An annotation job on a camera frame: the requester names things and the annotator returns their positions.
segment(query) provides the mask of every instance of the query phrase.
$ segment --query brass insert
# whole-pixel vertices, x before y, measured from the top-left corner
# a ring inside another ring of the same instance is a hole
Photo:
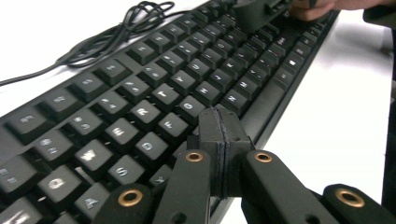
[[[263,153],[263,152],[257,153],[254,157],[256,158],[257,161],[260,161],[260,162],[272,161],[272,157],[266,153]]]
[[[119,204],[124,207],[134,206],[143,199],[143,193],[137,189],[125,190],[119,197]]]
[[[188,161],[201,161],[204,158],[204,156],[201,153],[198,152],[192,152],[187,154],[186,159]]]
[[[338,189],[335,192],[335,196],[337,197],[338,200],[351,207],[360,208],[364,206],[363,198],[359,196],[357,193],[352,192],[348,189]]]

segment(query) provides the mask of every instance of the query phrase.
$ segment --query white surface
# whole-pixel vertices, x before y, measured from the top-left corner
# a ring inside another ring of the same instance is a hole
[[[202,2],[180,0],[175,10]],[[1,1],[0,78],[51,65],[77,42],[118,24],[136,3]],[[361,11],[343,12],[266,145],[318,193],[344,183],[380,202],[392,69],[381,51],[385,31],[362,21]],[[0,116],[73,75],[57,72],[1,87]],[[234,203],[222,223],[244,222]]]

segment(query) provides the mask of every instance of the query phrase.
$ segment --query space bar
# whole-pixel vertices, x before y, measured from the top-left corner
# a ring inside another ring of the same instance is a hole
[[[260,137],[284,94],[285,91],[270,80],[242,117],[242,126],[253,142],[256,142]]]

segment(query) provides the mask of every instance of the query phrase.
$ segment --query keyboard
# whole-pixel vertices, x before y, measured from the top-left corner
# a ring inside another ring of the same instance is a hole
[[[287,13],[247,35],[210,1],[0,118],[0,222],[89,223],[109,193],[166,181],[199,113],[271,135],[337,17]],[[211,221],[227,201],[211,198]]]

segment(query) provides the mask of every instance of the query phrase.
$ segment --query cable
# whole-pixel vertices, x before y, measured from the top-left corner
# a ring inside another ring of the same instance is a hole
[[[70,68],[82,68],[96,63],[118,49],[122,43],[160,26],[165,19],[188,12],[179,11],[165,15],[165,12],[174,6],[174,2],[160,4],[148,1],[140,2],[138,5],[129,8],[122,23],[79,42],[59,58],[55,64],[29,75],[0,81],[0,87],[41,76],[61,65],[67,65]]]

